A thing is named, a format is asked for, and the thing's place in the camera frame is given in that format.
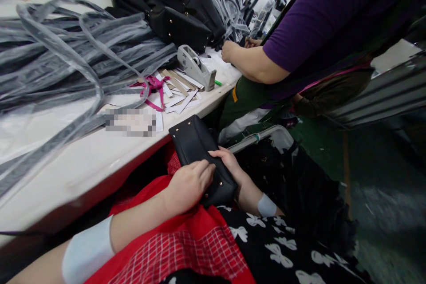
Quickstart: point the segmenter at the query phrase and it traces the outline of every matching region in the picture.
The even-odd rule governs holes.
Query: human hand
[[[231,63],[232,52],[236,47],[240,46],[233,41],[225,41],[222,47],[222,60]]]
[[[214,158],[222,159],[223,164],[225,164],[226,168],[231,172],[232,176],[235,179],[235,182],[237,182],[239,186],[241,186],[247,180],[247,178],[250,179],[250,177],[243,171],[241,166],[238,164],[235,155],[232,154],[232,152],[228,149],[220,146],[219,150],[209,151],[209,154]]]
[[[176,171],[162,191],[166,210],[171,216],[185,213],[196,205],[213,181],[216,166],[209,161],[196,161]]]
[[[262,40],[260,40],[260,39],[253,39],[252,37],[250,37],[250,39],[249,39],[249,38],[246,37],[244,47],[246,49],[249,49],[251,47],[258,47],[258,46],[260,46],[261,43],[262,43]]]

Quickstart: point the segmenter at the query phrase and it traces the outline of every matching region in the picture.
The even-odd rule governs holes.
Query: white work table
[[[49,0],[30,1],[45,3]],[[101,7],[111,5],[110,0],[89,1]],[[1,15],[16,16],[14,6],[17,3],[21,1],[0,0]],[[216,85],[210,92],[201,92],[201,103],[184,109],[181,114],[163,112],[164,130],[154,137],[119,137],[100,128],[64,146],[40,172],[0,199],[0,231],[36,229],[55,233],[115,192],[138,165],[170,140],[170,127],[194,114],[205,116],[232,89],[240,73],[220,61],[220,53],[211,60],[221,87]],[[12,239],[0,236],[0,247]]]

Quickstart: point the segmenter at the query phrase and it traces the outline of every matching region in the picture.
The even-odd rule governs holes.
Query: purple shirt
[[[278,28],[263,46],[266,55],[291,74],[283,82],[322,71],[359,50],[375,34],[389,11],[399,0],[297,0]],[[414,15],[413,10],[394,25],[393,32]],[[329,74],[343,68],[340,65]],[[293,96],[309,83],[301,81],[285,91],[272,94],[273,99]]]

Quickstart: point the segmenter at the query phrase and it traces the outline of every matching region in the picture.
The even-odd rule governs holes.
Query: pink strap piece
[[[156,106],[155,104],[153,104],[151,101],[149,101],[148,99],[145,101],[145,103],[147,105],[149,105],[150,107],[152,107],[153,109],[159,111],[159,112],[163,112],[165,109],[164,106],[164,90],[163,90],[163,83],[166,80],[170,80],[170,77],[164,77],[161,81],[158,80],[157,78],[149,75],[146,77],[146,80],[148,81],[149,84],[149,93],[148,96],[151,95],[152,90],[158,90],[158,92],[160,93],[160,101],[161,101],[161,107]],[[144,87],[144,89],[141,91],[141,96],[143,94],[143,91],[145,90],[146,84],[145,83],[134,83],[132,85],[130,85],[130,87]]]

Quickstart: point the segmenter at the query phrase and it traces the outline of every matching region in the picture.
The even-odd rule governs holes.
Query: purple sleeve
[[[370,0],[297,0],[263,46],[265,54],[293,72]]]

